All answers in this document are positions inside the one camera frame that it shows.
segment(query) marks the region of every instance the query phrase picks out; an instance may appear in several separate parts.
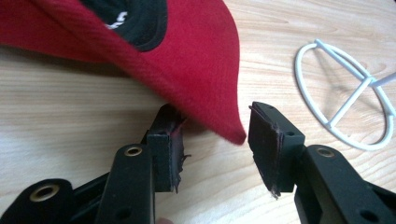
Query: white logo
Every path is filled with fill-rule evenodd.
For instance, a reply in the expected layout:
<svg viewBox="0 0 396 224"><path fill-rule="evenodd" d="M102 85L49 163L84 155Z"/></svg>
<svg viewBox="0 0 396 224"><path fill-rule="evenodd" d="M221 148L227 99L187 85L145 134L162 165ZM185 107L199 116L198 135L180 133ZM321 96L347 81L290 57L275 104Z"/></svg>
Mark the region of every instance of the white logo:
<svg viewBox="0 0 396 224"><path fill-rule="evenodd" d="M106 24L106 27L110 30L118 28L125 22L126 16L128 16L128 12L121 12L120 15L117 17L117 21L111 25Z"/></svg>

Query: light wood surface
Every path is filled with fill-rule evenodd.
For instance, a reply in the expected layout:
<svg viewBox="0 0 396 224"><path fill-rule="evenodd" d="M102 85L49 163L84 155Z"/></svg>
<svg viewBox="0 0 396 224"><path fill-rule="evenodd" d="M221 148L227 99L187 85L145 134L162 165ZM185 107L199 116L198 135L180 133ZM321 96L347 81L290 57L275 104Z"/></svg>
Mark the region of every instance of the light wood surface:
<svg viewBox="0 0 396 224"><path fill-rule="evenodd" d="M395 2L225 3L240 36L238 100L245 129L252 101L273 105L305 134L308 146L340 150L363 178L396 191L396 137L376 152L338 141L311 114L293 74L297 50L315 38L343 49L375 77L396 72ZM327 116L358 85L320 50L305 55L303 69ZM396 82L384 90L396 105ZM139 142L165 103L113 65L0 47L0 213L39 180L65 178L78 187L107 172L117 149ZM384 118L371 90L338 127L365 143L381 137ZM293 194L271 197L247 143L234 146L191 121L184 143L192 157L185 162L179 194L156 194L157 217L175 223L299 223Z"/></svg>

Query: rubber jaw pad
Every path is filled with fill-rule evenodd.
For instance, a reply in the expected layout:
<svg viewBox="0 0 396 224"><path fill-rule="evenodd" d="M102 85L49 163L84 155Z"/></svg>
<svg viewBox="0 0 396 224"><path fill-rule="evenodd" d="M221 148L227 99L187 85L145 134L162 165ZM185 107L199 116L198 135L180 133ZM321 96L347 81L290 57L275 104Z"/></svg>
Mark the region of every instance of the rubber jaw pad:
<svg viewBox="0 0 396 224"><path fill-rule="evenodd" d="M277 109L253 102L248 143L265 186L274 197L293 192L292 166L305 136Z"/></svg>

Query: red baseball cap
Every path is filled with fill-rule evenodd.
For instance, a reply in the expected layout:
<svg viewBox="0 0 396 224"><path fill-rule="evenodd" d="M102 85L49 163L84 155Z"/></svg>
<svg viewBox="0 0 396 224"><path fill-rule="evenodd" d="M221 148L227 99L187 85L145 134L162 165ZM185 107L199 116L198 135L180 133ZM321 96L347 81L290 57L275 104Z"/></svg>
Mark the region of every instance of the red baseball cap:
<svg viewBox="0 0 396 224"><path fill-rule="evenodd" d="M1 0L0 44L114 63L235 144L239 39L221 0Z"/></svg>

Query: wooden table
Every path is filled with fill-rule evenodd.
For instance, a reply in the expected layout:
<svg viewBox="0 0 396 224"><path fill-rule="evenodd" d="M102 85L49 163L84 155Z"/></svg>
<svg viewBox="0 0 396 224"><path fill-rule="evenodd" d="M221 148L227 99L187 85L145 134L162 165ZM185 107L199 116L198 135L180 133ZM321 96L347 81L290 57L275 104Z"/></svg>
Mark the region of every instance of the wooden table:
<svg viewBox="0 0 396 224"><path fill-rule="evenodd" d="M316 38L352 55L375 77L396 71L396 4L382 1L227 0L241 48L238 100L248 130L252 101L275 106L306 144L340 150L368 181L396 190L396 137L364 152L329 134L306 106L293 72L297 50ZM321 50L303 60L308 89L328 117L359 82ZM396 105L396 83L384 87ZM107 172L118 148L139 142L166 102L109 64L73 62L0 47L0 213L35 182L60 177L74 187ZM384 118L367 90L337 126L373 143ZM156 195L157 217L175 223L298 223L293 194L275 200L245 143L234 146L192 121L191 154L179 194Z"/></svg>

